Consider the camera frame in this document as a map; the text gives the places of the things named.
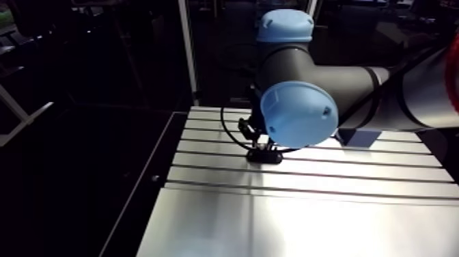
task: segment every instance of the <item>metal frame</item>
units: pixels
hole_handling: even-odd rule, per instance
[[[191,85],[191,93],[193,95],[193,104],[199,105],[199,100],[195,97],[197,92],[195,58],[193,56],[193,45],[191,42],[188,6],[186,6],[187,3],[187,0],[178,0],[178,9],[180,12],[180,22],[182,23],[183,41],[185,45],[186,62],[188,64],[188,74]]]
[[[40,114],[46,111],[53,102],[49,102],[35,111],[33,114],[28,115],[24,109],[14,100],[14,98],[0,85],[0,100],[19,118],[19,124],[8,134],[0,134],[0,147],[6,145],[14,136],[16,136],[23,128],[30,125]]]

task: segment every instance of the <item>aluminum table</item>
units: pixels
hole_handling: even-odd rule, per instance
[[[249,110],[228,109],[228,129]],[[330,138],[247,163],[219,109],[193,107],[138,257],[459,256],[459,187],[414,133]]]

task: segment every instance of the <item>red object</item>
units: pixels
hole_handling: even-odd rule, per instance
[[[459,94],[456,91],[456,77],[459,64],[459,33],[454,37],[446,57],[445,87],[448,98],[456,112],[459,114]]]

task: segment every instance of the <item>black base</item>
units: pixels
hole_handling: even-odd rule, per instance
[[[246,158],[251,163],[269,164],[279,164],[283,160],[283,156],[280,152],[267,150],[249,150]]]

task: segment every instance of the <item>blue joint cap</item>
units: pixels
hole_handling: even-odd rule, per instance
[[[258,42],[311,42],[314,20],[302,11],[280,9],[263,15],[258,29]]]
[[[318,144],[338,126],[333,98],[322,88],[303,81],[284,81],[268,88],[260,107],[268,135],[289,148]]]

